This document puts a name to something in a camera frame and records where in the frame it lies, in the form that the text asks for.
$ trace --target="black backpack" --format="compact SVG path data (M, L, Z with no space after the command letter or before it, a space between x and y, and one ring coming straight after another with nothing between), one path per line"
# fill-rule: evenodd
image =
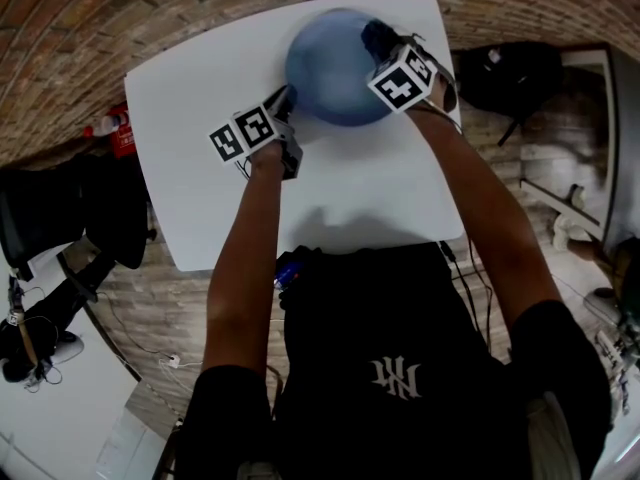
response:
M560 53L545 43L518 42L467 50L460 56L460 96L481 110L512 117L502 146L562 85Z

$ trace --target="black t-shirt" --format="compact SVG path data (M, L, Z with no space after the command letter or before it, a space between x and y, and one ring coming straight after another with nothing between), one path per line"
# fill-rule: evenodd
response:
M511 364L475 331L437 244L315 255L282 297L290 374L272 420L264 379L203 372L177 475L233 479L247 462L298 478L527 478L527 403L551 392L582 478L610 419L597 354L566 307L515 323Z

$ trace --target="red brick wall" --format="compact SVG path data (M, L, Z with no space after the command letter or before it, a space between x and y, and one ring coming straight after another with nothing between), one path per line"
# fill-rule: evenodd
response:
M124 74L212 27L303 0L0 0L0 164L77 137ZM640 0L439 0L452 48L608 41L640 58Z

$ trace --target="wooden floor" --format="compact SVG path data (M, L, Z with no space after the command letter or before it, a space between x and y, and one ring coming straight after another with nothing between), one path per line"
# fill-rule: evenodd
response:
M565 302L591 337L603 324L585 309L582 297L598 286L607 285L607 281L595 265L569 253L557 253L551 247L551 229L556 214L521 192L518 184L526 175L558 195L566 196L571 183L579 182L587 187L587 209L602 215L606 205L602 187L607 158L604 85L597 74L566 70L565 75L562 94L547 102L529 119L524 130L518 129L502 148L496 147L496 143L510 124L508 118L463 103L462 119L467 140L526 209ZM116 267L101 286L104 294L100 295L101 300L94 310L127 361L143 377L129 400L129 409L160 435L167 436L176 419L185 414L199 367L163 371L158 363L164 357L138 349L113 312L122 320L129 335L143 347L166 354L177 353L183 364L198 363L202 360L205 340L205 302L210 272L178 271L161 229L157 229L159 237L148 245L141 268L131 271ZM471 272L466 237L454 240L450 245L460 259L463 273ZM91 245L86 242L74 245L68 250L70 264L81 267L90 252ZM482 269L477 255L476 261ZM479 323L484 329L487 316L485 290L476 275L466 279L478 309ZM455 281L455 285L464 297L461 282ZM330 307L326 315L324 325L340 325L339 317ZM283 312L274 303L268 362L286 379L288 361L283 318ZM455 340L454 329L443 332L451 332L451 339ZM509 338L495 298L491 334L493 355L508 361ZM273 397L276 380L271 373L267 384Z

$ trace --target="blue balloon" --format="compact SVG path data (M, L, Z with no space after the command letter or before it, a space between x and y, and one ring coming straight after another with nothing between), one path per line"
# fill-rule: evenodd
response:
M373 16L350 9L322 14L296 36L286 60L297 106L340 126L362 126L391 110L367 87L376 63L360 35Z

